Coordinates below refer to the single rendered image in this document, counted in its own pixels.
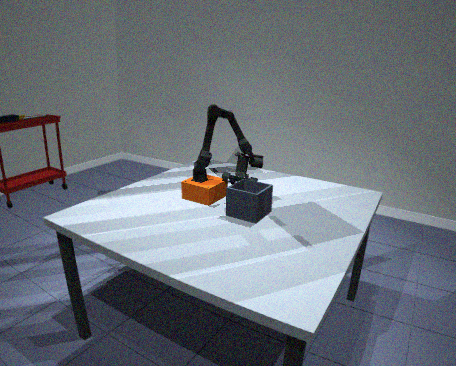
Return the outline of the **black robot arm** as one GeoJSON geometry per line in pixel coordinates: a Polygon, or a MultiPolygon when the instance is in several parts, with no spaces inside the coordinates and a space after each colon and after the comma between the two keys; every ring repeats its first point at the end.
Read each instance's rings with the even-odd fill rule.
{"type": "MultiPolygon", "coordinates": [[[[194,162],[193,179],[191,181],[202,183],[202,182],[208,180],[207,172],[206,172],[205,168],[209,166],[209,163],[211,163],[210,161],[212,158],[212,154],[209,153],[209,150],[210,150],[214,125],[215,125],[215,122],[217,121],[218,117],[227,119],[230,122],[232,129],[237,137],[240,150],[242,151],[242,153],[244,153],[244,154],[242,154],[238,151],[235,154],[235,156],[238,156],[237,165],[247,167],[248,162],[249,162],[249,165],[251,165],[251,167],[256,167],[256,168],[263,167],[263,157],[264,156],[253,154],[252,146],[248,142],[248,140],[245,138],[245,136],[243,135],[243,132],[242,132],[238,122],[236,121],[234,114],[232,112],[218,108],[218,106],[215,104],[211,104],[210,106],[208,106],[208,109],[207,109],[207,126],[206,126],[203,146],[202,146],[202,149],[198,156],[198,160],[196,160],[194,162]],[[246,156],[246,154],[248,156],[246,156]]],[[[242,172],[242,171],[240,171],[240,169],[237,169],[237,171],[235,173],[234,181],[238,182],[242,179],[248,179],[248,177],[249,177],[249,174],[246,174],[246,170],[244,170],[242,172]]]]}

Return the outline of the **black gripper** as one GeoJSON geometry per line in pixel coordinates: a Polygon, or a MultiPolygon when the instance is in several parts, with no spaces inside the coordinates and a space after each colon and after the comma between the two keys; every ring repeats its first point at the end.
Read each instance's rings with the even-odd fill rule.
{"type": "MultiPolygon", "coordinates": [[[[247,166],[247,167],[248,167],[248,166],[247,166]]],[[[237,171],[237,169],[240,169],[240,171],[242,171],[242,172],[243,172],[244,170],[246,170],[246,173],[247,173],[247,167],[237,165],[236,171],[237,171]]],[[[234,178],[235,178],[235,176],[234,176],[234,175],[231,175],[231,173],[224,172],[224,173],[222,174],[222,179],[226,179],[226,180],[229,179],[229,182],[231,182],[231,185],[235,183],[234,178]]],[[[254,178],[254,177],[248,178],[248,180],[258,181],[258,179],[257,179],[257,178],[254,178]]]]}

